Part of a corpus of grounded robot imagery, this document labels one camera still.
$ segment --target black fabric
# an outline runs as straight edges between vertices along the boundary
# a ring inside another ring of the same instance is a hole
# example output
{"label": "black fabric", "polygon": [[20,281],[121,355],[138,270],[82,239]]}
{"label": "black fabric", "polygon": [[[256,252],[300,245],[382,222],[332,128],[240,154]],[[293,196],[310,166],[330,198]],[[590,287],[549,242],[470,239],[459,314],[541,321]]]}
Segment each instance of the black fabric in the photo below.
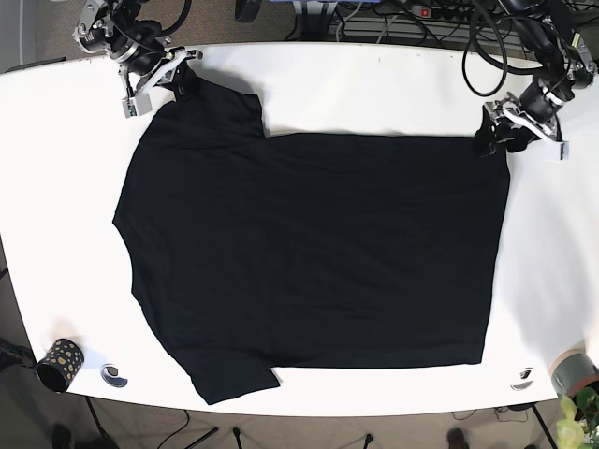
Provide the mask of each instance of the black fabric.
{"label": "black fabric", "polygon": [[139,142],[114,223],[133,294],[206,402],[273,367],[479,363],[509,174],[471,138],[265,138],[207,81]]}

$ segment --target polka dot cup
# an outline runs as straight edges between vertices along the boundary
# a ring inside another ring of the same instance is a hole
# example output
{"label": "polka dot cup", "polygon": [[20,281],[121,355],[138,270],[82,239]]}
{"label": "polka dot cup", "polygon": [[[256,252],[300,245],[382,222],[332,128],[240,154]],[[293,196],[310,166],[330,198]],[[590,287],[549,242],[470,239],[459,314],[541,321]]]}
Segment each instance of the polka dot cup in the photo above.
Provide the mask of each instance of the polka dot cup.
{"label": "polka dot cup", "polygon": [[65,393],[83,365],[83,352],[71,340],[57,340],[36,366],[37,378],[56,393]]}

